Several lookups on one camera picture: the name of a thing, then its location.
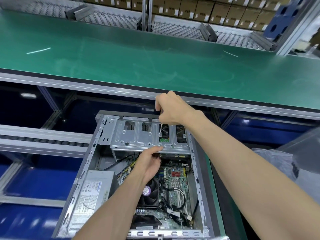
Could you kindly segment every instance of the hand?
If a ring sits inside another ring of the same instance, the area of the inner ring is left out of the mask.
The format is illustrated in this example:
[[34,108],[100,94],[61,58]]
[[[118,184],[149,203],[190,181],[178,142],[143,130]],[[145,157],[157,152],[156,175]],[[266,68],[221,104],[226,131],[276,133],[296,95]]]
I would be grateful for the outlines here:
[[138,157],[133,170],[144,174],[144,185],[146,185],[158,172],[160,168],[160,158],[155,153],[161,151],[162,149],[162,146],[153,146],[144,150]]
[[162,93],[155,98],[155,110],[160,111],[161,109],[163,113],[159,115],[159,121],[169,125],[186,126],[186,120],[197,112],[172,91]]

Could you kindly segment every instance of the box label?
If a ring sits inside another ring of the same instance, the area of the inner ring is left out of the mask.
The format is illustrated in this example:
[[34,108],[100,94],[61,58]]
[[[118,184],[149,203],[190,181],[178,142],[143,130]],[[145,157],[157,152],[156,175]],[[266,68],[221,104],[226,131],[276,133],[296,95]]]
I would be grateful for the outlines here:
[[249,3],[249,1],[250,1],[250,0],[245,0],[244,3],[243,3],[243,5],[244,5],[244,6],[247,6],[248,3]]
[[264,4],[266,4],[266,1],[267,1],[267,0],[262,0],[261,3],[260,3],[260,5],[259,5],[259,8],[263,8]]
[[84,181],[74,214],[94,213],[102,181]]
[[281,5],[281,2],[278,2],[274,7],[274,11],[277,11],[279,9],[280,5]]

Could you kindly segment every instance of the left hand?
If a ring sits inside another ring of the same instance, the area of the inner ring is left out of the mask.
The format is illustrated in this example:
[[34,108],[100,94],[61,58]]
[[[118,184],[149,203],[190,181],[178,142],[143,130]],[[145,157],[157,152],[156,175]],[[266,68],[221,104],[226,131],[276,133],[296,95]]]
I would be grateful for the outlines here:
[[162,146],[153,146],[144,150],[137,159],[134,165],[134,171],[144,174],[143,184],[146,185],[158,172],[160,168],[160,158],[154,156],[163,149]]

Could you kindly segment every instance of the green anti-static mat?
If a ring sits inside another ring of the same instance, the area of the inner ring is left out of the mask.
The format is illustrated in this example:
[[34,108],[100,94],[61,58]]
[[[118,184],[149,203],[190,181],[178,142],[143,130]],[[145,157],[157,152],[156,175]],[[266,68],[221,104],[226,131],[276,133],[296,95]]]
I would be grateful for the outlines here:
[[0,25],[0,68],[320,109],[319,60],[13,11]]

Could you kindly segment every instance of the forearm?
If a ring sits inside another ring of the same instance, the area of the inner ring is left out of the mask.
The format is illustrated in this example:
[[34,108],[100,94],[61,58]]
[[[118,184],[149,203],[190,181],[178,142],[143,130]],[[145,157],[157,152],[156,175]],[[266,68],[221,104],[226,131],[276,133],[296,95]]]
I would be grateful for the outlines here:
[[207,153],[257,234],[300,239],[307,228],[318,236],[320,207],[294,182],[211,123],[202,112],[195,111],[186,118],[185,126]]
[[116,192],[90,217],[74,239],[126,239],[144,186],[143,173],[133,170]]

